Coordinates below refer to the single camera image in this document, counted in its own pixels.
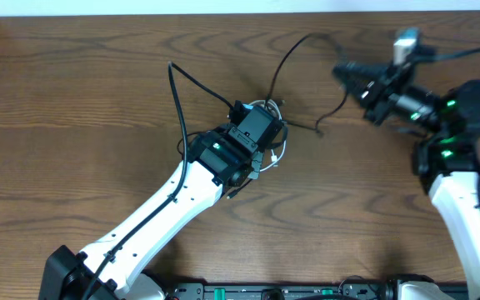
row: white background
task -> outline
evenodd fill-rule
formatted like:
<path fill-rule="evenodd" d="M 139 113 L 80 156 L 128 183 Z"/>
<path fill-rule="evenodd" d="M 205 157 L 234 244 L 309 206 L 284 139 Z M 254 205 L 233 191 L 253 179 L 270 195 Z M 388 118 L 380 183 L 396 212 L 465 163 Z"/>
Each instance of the white background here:
<path fill-rule="evenodd" d="M 0 0 L 0 17 L 480 10 L 480 0 Z"/>

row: white cable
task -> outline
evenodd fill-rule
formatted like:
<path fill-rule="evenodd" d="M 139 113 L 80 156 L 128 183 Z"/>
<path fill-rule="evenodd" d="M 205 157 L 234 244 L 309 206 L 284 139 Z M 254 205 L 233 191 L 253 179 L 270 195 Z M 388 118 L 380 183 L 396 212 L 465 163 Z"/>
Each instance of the white cable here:
<path fill-rule="evenodd" d="M 258 105 L 260 107 L 263 107 L 264 104 L 266 103 L 266 101 L 264 100 L 256 100 L 256 101 L 253 101 L 251 103 L 249 103 L 249 105 Z M 271 113 L 273 112 L 274 114 L 277 114 L 277 117 L 279 117 L 279 120 L 283 120 L 283 116 L 281 115 L 281 111 L 279 110 L 279 106 L 273 101 L 273 100 L 269 100 L 267 102 L 268 104 L 268 107 L 267 107 L 267 110 Z M 272 159 L 272 162 L 270 164 L 268 164 L 266 167 L 262 168 L 260 170 L 260 172 L 264 172 L 266 170 L 268 170 L 269 168 L 277 165 L 277 163 L 281 160 L 281 158 L 283 158 L 283 155 L 284 155 L 284 151 L 286 150 L 287 148 L 287 141 L 284 141 L 284 143 L 282 144 L 282 151 L 281 151 L 281 154 L 279 155 L 279 157 L 274 160 Z M 272 150 L 272 157 L 275 157 L 275 152 Z"/>

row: brown wooden surface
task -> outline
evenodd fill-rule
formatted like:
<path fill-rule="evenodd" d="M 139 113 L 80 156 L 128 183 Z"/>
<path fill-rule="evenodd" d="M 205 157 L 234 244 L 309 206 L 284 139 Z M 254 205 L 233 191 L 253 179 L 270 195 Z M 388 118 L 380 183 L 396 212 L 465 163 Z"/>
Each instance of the brown wooden surface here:
<path fill-rule="evenodd" d="M 0 299 L 35 298 L 53 250 L 101 237 L 170 176 L 180 133 L 168 60 L 249 102 L 305 33 L 332 33 L 350 58 L 374 63 L 406 26 L 444 52 L 480 46 L 480 12 L 0 18 Z M 291 56 L 275 93 L 286 118 L 313 123 L 338 104 L 334 58 L 323 41 Z M 418 81 L 445 93 L 471 78 L 480 56 L 421 67 Z M 177 82 L 189 131 L 226 120 L 224 105 Z M 463 280 L 411 174 L 413 139 L 362 114 L 348 102 L 323 138 L 291 128 L 279 168 L 197 216 L 150 268 L 222 283 Z"/>

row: green connector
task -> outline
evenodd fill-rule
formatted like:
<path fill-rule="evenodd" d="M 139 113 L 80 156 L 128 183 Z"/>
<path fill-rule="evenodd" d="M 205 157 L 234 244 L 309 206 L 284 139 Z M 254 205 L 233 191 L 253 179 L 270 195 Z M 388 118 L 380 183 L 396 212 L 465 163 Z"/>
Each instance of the green connector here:
<path fill-rule="evenodd" d="M 214 300 L 225 300 L 225 288 L 214 289 Z"/>

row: wood grain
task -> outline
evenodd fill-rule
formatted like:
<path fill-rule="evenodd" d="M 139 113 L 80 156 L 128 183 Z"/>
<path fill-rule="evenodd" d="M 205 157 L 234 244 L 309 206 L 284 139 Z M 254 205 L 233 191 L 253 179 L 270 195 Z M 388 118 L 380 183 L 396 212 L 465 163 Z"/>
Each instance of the wood grain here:
<path fill-rule="evenodd" d="M 480 12 L 0 18 L 0 299 L 35 298 L 61 244 L 78 251 L 169 177 L 179 157 L 167 61 L 230 100 L 263 98 L 305 33 L 331 33 L 352 59 L 386 62 L 397 29 L 443 52 L 480 46 Z M 312 124 L 338 104 L 335 59 L 309 41 L 284 66 L 286 118 Z M 189 131 L 224 105 L 177 76 Z M 444 93 L 480 78 L 480 56 L 420 68 Z M 350 101 L 318 137 L 291 128 L 281 165 L 190 222 L 150 268 L 209 282 L 338 281 L 464 274 L 442 219 L 411 174 L 413 139 L 373 127 Z"/>

